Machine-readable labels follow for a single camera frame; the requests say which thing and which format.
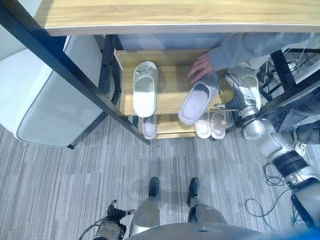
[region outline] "gray sleeve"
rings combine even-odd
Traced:
[[[313,38],[315,33],[247,32],[234,33],[220,47],[208,52],[215,71],[275,52],[289,44]]]

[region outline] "wooden table top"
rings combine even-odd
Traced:
[[[320,32],[320,0],[42,0],[52,36]]]

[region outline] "white slipper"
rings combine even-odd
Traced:
[[[142,134],[145,139],[154,139],[157,136],[157,116],[140,117],[139,124],[141,124]]]
[[[259,81],[255,71],[250,68],[250,65],[246,62],[242,62],[238,66],[228,69],[227,72],[239,77],[244,83],[248,85],[248,87],[253,92],[256,101],[256,108],[260,110],[261,98],[259,93]]]
[[[150,117],[157,107],[159,71],[152,61],[141,62],[133,73],[133,110],[141,118]]]
[[[210,115],[211,136],[221,140],[226,135],[226,113],[224,111],[213,112]]]
[[[195,132],[199,138],[207,139],[211,135],[209,113],[205,112],[194,124]]]
[[[185,98],[178,112],[181,122],[192,125],[207,111],[209,103],[219,92],[220,80],[216,72],[207,74],[197,81]]]

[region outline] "gray slipper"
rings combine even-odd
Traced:
[[[208,109],[209,103],[217,96],[220,80],[216,72],[207,74],[193,85],[181,106],[178,117],[186,125],[198,121]]]
[[[142,124],[142,134],[146,139],[154,139],[157,136],[157,116],[151,115],[149,117],[141,117],[140,124]]]

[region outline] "gray carpet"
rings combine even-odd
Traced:
[[[19,142],[0,126],[0,158],[0,228],[6,240],[76,239],[103,217],[111,200],[118,200],[118,208],[136,209],[153,176],[161,184],[161,225],[187,221],[188,184],[199,177],[200,198],[230,224],[268,232],[261,218],[246,212],[245,200],[256,198],[267,211],[286,189],[265,183],[267,160],[239,131],[221,141],[162,139],[147,146],[110,117],[75,150]],[[309,146],[306,158],[320,169],[319,146]],[[275,229],[292,227],[289,198],[286,192],[266,217]],[[257,206],[249,208],[259,214]],[[131,219],[123,221],[128,229]]]

